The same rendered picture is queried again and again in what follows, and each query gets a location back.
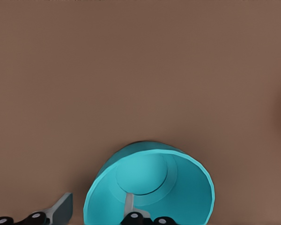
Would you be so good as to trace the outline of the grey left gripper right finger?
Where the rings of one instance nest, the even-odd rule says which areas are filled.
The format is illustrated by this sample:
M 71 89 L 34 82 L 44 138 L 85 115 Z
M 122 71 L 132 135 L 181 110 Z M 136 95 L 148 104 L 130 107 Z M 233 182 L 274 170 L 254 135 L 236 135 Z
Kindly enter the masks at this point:
M 153 220 L 149 212 L 134 207 L 134 194 L 127 193 L 124 217 L 120 225 L 176 225 L 176 221 L 167 216 L 157 217 Z

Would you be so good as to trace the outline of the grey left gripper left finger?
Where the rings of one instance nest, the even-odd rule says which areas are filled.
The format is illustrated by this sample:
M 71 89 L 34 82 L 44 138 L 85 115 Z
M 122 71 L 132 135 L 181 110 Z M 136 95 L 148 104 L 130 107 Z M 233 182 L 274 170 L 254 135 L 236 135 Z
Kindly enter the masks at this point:
M 0 217 L 0 225 L 67 225 L 73 215 L 73 194 L 63 194 L 50 208 L 38 210 L 20 221 Z

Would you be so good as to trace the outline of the teal bowl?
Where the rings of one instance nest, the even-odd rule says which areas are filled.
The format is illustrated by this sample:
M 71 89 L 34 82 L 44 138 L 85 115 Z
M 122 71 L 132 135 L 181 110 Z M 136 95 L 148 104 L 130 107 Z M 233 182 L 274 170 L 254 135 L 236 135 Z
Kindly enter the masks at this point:
M 201 163 L 170 145 L 142 141 L 114 153 L 91 185 L 83 208 L 85 225 L 120 225 L 126 194 L 154 220 L 207 225 L 215 202 L 214 184 Z

